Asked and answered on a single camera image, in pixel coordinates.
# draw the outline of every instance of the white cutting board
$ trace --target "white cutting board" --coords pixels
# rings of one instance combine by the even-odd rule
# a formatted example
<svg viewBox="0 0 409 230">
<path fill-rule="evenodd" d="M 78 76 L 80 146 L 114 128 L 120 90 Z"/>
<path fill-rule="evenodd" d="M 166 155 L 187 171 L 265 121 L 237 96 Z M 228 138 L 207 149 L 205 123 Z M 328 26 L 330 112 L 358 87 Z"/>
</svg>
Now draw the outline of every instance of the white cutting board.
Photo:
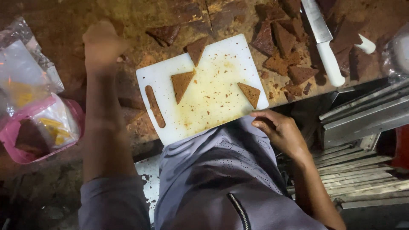
<svg viewBox="0 0 409 230">
<path fill-rule="evenodd" d="M 196 71 L 182 100 L 176 104 L 171 76 Z M 268 100 L 243 34 L 210 44 L 195 68 L 188 53 L 136 71 L 142 99 L 164 145 L 193 136 L 248 115 L 254 110 L 237 86 L 238 82 L 261 91 L 257 110 Z M 150 85 L 165 120 L 160 128 L 151 110 L 145 86 Z"/>
</svg>

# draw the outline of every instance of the cutting board handle hole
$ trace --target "cutting board handle hole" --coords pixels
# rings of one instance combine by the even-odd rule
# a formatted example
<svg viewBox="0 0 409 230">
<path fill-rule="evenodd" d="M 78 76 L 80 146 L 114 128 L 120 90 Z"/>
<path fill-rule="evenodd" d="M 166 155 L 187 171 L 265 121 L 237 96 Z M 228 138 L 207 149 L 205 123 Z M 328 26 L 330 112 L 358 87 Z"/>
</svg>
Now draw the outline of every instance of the cutting board handle hole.
<svg viewBox="0 0 409 230">
<path fill-rule="evenodd" d="M 159 128 L 164 128 L 166 126 L 165 120 L 163 120 L 162 113 L 160 112 L 159 106 L 157 105 L 155 94 L 153 93 L 153 89 L 151 86 L 145 87 L 145 93 L 148 97 L 149 105 L 151 106 L 151 110 L 153 115 L 155 116 L 155 120 Z"/>
</svg>

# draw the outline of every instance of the knife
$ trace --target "knife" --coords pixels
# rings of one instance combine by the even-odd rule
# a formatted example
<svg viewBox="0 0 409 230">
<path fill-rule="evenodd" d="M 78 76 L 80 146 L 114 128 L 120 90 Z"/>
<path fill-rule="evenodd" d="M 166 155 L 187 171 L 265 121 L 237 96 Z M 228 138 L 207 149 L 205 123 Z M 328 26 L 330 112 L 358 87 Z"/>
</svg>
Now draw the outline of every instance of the knife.
<svg viewBox="0 0 409 230">
<path fill-rule="evenodd" d="M 342 86 L 345 83 L 345 78 L 341 75 L 334 52 L 330 47 L 330 41 L 333 37 L 321 16 L 318 5 L 315 0 L 301 0 L 301 2 L 317 41 L 317 49 L 330 83 L 335 87 Z"/>
</svg>

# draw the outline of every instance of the wooden table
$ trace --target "wooden table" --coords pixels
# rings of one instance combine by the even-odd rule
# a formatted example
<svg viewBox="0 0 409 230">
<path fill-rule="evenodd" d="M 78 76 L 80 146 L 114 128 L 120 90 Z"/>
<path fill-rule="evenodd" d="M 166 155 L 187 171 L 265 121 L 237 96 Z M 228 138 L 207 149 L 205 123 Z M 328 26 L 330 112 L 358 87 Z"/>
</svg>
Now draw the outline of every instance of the wooden table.
<svg viewBox="0 0 409 230">
<path fill-rule="evenodd" d="M 147 113 L 144 111 L 135 71 L 156 62 L 184 53 L 184 47 L 197 38 L 210 34 L 214 41 L 243 33 L 250 43 L 255 31 L 258 31 L 260 19 L 256 4 L 266 0 L 22 0 L 1 1 L 4 12 L 0 14 L 0 28 L 7 26 L 16 16 L 23 16 L 32 29 L 45 54 L 56 65 L 66 91 L 63 97 L 75 99 L 85 104 L 85 66 L 81 36 L 93 22 L 107 17 L 113 23 L 120 36 L 130 44 L 125 53 L 126 61 L 119 64 L 117 72 L 117 90 L 124 115 L 127 117 L 127 130 L 131 145 L 152 141 L 158 138 Z M 360 33 L 383 47 L 399 28 L 409 21 L 409 2 L 407 0 L 339 0 L 335 19 L 346 15 L 349 20 L 361 23 Z M 304 27 L 311 34 L 309 24 Z M 181 29 L 176 41 L 170 47 L 161 47 L 145 33 L 149 27 L 180 24 Z M 302 66 L 317 66 L 322 69 L 315 41 L 310 36 L 308 44 L 298 43 L 296 49 L 302 55 Z M 346 78 L 344 87 L 349 87 L 381 78 L 378 59 L 380 51 L 372 54 L 373 62 L 363 78 L 350 81 Z M 261 79 L 270 107 L 288 103 L 280 88 L 289 81 L 275 72 L 262 67 L 267 57 L 250 46 L 257 69 L 268 73 L 267 79 Z M 303 94 L 296 100 L 313 97 L 334 91 L 323 74 L 309 80 L 312 83 L 308 95 Z M 79 160 L 81 142 L 48 160 L 30 165 L 14 163 L 7 153 L 0 151 L 0 180 L 29 171 L 35 171 L 50 165 Z"/>
</svg>

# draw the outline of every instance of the zipper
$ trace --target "zipper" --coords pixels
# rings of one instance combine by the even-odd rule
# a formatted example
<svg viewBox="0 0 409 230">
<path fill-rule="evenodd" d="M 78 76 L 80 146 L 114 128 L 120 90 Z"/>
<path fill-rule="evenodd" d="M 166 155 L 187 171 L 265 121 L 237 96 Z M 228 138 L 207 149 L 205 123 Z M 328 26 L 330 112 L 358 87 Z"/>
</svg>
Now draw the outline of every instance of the zipper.
<svg viewBox="0 0 409 230">
<path fill-rule="evenodd" d="M 238 215 L 240 216 L 241 222 L 243 223 L 243 229 L 244 230 L 251 230 L 252 228 L 250 226 L 249 218 L 247 216 L 246 211 L 241 206 L 240 202 L 231 193 L 227 194 L 227 197 L 229 198 L 230 202 L 233 204 L 234 208 L 238 212 Z"/>
</svg>

